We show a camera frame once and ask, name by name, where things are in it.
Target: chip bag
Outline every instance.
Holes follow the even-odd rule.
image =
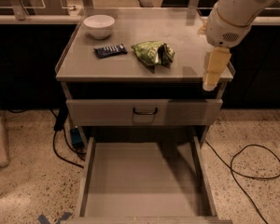
[[[169,65],[173,62],[175,52],[160,41],[147,41],[132,45],[136,57],[147,66]]]

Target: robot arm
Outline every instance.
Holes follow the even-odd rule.
[[[213,90],[228,64],[229,48],[241,43],[260,12],[280,0],[218,0],[206,24],[207,42],[215,46],[210,54],[203,81],[206,91]]]

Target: speckled floor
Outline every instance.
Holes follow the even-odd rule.
[[[73,213],[81,169],[53,153],[54,116],[48,110],[3,111],[2,116],[8,129],[10,164],[0,168],[0,224],[38,223],[42,214],[56,223],[64,212]],[[221,110],[207,141],[227,163],[250,144],[268,147],[280,158],[280,110]],[[56,145],[61,155],[83,164],[65,144],[62,132],[57,134]],[[218,217],[230,218],[234,224],[264,223],[230,170],[206,144],[203,158]],[[247,175],[279,171],[272,154],[254,147],[238,157],[234,168]],[[236,177],[268,223],[280,224],[280,177],[270,181]]]

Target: closed drawer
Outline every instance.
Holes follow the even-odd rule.
[[[211,100],[68,100],[78,126],[210,125],[220,99]]]

